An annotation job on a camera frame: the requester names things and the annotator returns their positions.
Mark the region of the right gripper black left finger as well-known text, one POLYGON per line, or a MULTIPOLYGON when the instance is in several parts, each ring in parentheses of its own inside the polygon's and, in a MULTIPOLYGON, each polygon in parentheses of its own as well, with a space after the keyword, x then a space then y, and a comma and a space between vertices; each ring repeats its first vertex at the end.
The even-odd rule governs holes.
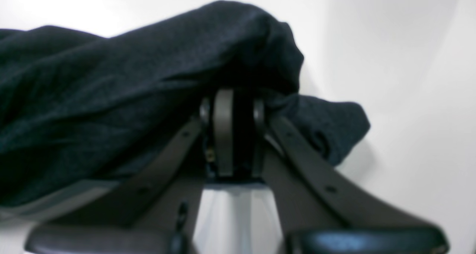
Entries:
POLYGON ((200 119, 187 122, 160 155, 136 176, 97 200, 34 228, 25 243, 31 254, 182 254, 187 240, 181 229, 189 212, 179 203, 172 232, 142 231, 135 222, 157 202, 177 177, 197 139, 203 140, 206 177, 230 177, 233 158, 234 91, 220 89, 204 98, 200 119))

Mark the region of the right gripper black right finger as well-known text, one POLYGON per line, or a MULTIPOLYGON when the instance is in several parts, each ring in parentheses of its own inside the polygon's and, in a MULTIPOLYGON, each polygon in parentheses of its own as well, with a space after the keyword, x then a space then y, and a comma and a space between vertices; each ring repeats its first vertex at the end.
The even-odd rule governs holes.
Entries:
POLYGON ((284 117, 253 102, 262 137, 260 171, 271 188, 285 254, 445 254, 437 225, 399 210, 332 168, 284 117))

